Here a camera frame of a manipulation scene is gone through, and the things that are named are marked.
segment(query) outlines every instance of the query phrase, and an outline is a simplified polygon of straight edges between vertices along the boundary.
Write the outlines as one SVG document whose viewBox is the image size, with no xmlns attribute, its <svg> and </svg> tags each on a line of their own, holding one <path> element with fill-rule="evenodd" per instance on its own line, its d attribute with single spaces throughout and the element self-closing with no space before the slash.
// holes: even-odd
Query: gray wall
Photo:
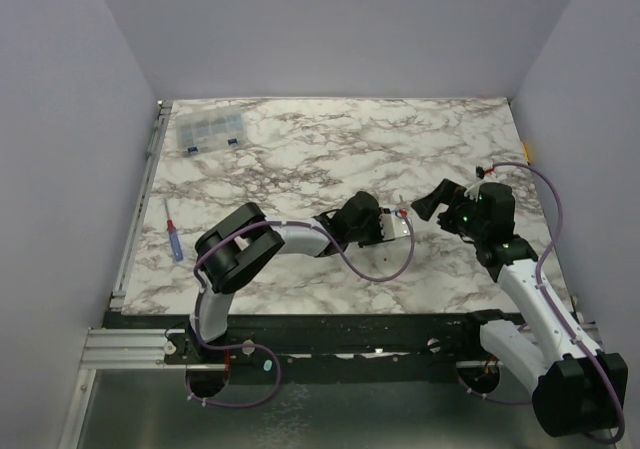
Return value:
<svg viewBox="0 0 640 449">
<path fill-rule="evenodd" d="M 625 412 L 639 440 L 640 0 L 571 0 L 513 111 L 563 196 L 567 284 L 630 366 Z"/>
<path fill-rule="evenodd" d="M 513 96 L 568 0 L 106 0 L 161 98 Z"/>
<path fill-rule="evenodd" d="M 103 0 L 0 0 L 0 446 L 55 447 L 154 95 Z"/>
</svg>

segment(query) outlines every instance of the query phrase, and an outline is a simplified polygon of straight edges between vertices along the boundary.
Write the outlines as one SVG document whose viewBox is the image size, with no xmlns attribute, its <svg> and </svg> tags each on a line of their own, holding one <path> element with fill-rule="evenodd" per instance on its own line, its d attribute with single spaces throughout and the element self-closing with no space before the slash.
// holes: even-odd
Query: plastic box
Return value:
<svg viewBox="0 0 640 449">
<path fill-rule="evenodd" d="M 235 149 L 244 145 L 247 140 L 242 111 L 236 106 L 177 115 L 175 123 L 178 148 L 189 156 Z"/>
</svg>

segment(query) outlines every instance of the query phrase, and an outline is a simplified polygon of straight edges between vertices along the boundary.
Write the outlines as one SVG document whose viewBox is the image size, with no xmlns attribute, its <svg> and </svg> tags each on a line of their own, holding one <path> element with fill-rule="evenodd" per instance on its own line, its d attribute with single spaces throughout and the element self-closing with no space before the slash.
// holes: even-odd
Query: screwdriver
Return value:
<svg viewBox="0 0 640 449">
<path fill-rule="evenodd" d="M 169 243 L 171 244 L 171 252 L 173 252 L 173 260 L 180 262 L 183 259 L 180 241 L 178 240 L 178 231 L 173 225 L 171 216 L 169 215 L 169 202 L 164 199 L 164 210 L 167 212 L 167 232 L 169 233 Z"/>
</svg>

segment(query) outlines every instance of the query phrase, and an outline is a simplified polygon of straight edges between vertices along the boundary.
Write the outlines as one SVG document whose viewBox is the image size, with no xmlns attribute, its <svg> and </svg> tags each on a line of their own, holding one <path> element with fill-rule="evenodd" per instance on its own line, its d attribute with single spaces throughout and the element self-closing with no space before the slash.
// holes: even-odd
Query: marble table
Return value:
<svg viewBox="0 0 640 449">
<path fill-rule="evenodd" d="M 184 156 L 174 115 L 168 124 L 142 233 L 131 268 L 124 314 L 188 314 L 197 284 L 191 273 L 198 237 L 248 201 L 265 213 L 308 218 L 341 207 L 358 190 L 381 205 L 413 201 L 443 179 L 474 181 L 476 165 L 524 161 L 505 99 L 246 99 L 174 103 L 188 113 L 240 106 L 248 143 L 240 149 Z M 540 253 L 549 242 L 531 176 L 504 168 L 494 180 L 517 198 L 516 229 Z M 166 234 L 167 197 L 180 232 L 184 261 L 175 263 Z M 364 314 L 515 312 L 509 297 L 475 259 L 473 246 L 413 214 L 417 246 L 398 279 L 374 284 L 339 257 L 276 256 L 236 294 L 236 314 Z M 347 254 L 371 275 L 402 265 L 409 241 Z M 545 271 L 570 304 L 555 254 Z"/>
</svg>

